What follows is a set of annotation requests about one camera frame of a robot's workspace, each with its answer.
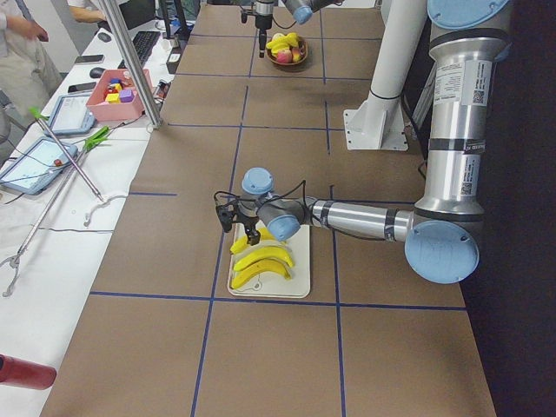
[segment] black keyboard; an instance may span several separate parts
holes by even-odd
[[[142,30],[137,32],[133,37],[133,46],[136,48],[141,66],[144,66],[149,59],[153,47],[156,45],[156,42],[158,42],[160,33],[161,32],[155,30]],[[118,68],[127,68],[123,60],[120,62],[120,65],[118,65]]]

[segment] red cylinder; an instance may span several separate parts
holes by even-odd
[[[54,383],[53,367],[0,354],[0,384],[13,387],[46,389]]]

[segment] white desk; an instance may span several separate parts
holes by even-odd
[[[152,30],[153,27],[153,23],[147,23],[133,30],[130,35],[133,36],[138,30]],[[116,68],[122,60],[114,39],[104,43],[95,37],[84,53],[104,54],[104,62],[100,65],[74,66],[45,106],[44,115],[51,112],[56,98],[66,94],[70,85],[92,81],[89,77],[91,68]],[[161,37],[145,65],[150,71],[153,86],[161,79],[171,81],[173,78],[166,70],[168,55],[168,41]],[[118,123],[106,124],[115,126]],[[98,127],[94,127],[87,135],[66,136],[63,140],[79,141]],[[144,116],[129,126],[116,129],[107,142],[85,156],[83,170],[103,194],[120,191],[127,194],[149,142],[148,127],[149,120]],[[33,125],[18,148],[26,150],[42,135],[38,126]],[[2,189],[0,260],[16,254],[32,224],[56,191],[60,179],[56,179],[40,195],[24,195],[9,205],[4,204],[18,196],[18,193]],[[0,353],[51,365],[56,369],[60,367],[108,246],[110,231],[114,229],[125,202],[124,199],[114,200],[109,206],[98,209],[89,227],[85,228],[84,214],[95,201],[96,198],[83,179],[74,173],[21,258],[20,277],[14,294],[10,298],[0,298]],[[74,229],[80,232],[52,229]],[[10,284],[14,272],[8,265],[0,269],[0,291]],[[0,385],[0,414],[37,417],[49,393],[50,389],[36,391]]]

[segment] purple block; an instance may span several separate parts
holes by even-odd
[[[120,91],[120,103],[130,103],[133,101],[133,91],[130,89],[123,89]]]

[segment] person's hand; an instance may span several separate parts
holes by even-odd
[[[49,34],[38,23],[30,22],[25,17],[7,16],[8,29],[13,30],[19,35],[27,39],[39,38],[41,41],[47,42]]]

